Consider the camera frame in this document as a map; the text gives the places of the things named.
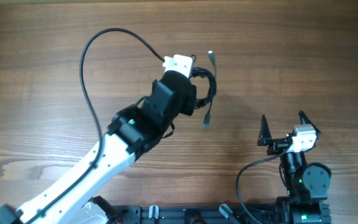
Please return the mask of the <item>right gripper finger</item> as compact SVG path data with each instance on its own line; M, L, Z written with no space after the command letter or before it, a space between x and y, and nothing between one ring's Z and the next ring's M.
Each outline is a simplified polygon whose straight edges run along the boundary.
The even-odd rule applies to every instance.
M300 110L298 115L300 117L301 124L310 124L310 125L312 125L312 127L316 131L316 135L317 136L321 135L321 131L309 120L309 118L307 117L307 115L305 114L305 112L303 110Z
M272 143L272 136L270 133L269 125L265 115L263 114L261 117L260 133L259 133L259 138L257 140L257 145L268 146L271 143Z

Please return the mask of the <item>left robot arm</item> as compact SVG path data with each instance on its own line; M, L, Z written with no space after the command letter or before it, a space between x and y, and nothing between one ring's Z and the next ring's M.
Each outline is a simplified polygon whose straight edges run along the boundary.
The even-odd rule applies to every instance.
M143 105L130 105L114 115L101 140L47 190L19 208L3 205L0 223L72 221L102 186L165 137L178 114L193 113L196 87L190 76L190 72L165 71Z

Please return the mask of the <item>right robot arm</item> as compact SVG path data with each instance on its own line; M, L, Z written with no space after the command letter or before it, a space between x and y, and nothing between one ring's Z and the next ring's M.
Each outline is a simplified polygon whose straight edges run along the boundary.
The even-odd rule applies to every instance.
M261 118L258 146L266 146L269 156L280 158L280 177L286 197L276 199L279 223L331 223L328 198L331 170L319 162L307 163L305 153L316 147L321 131L300 111L300 124L284 138L274 139L266 117Z

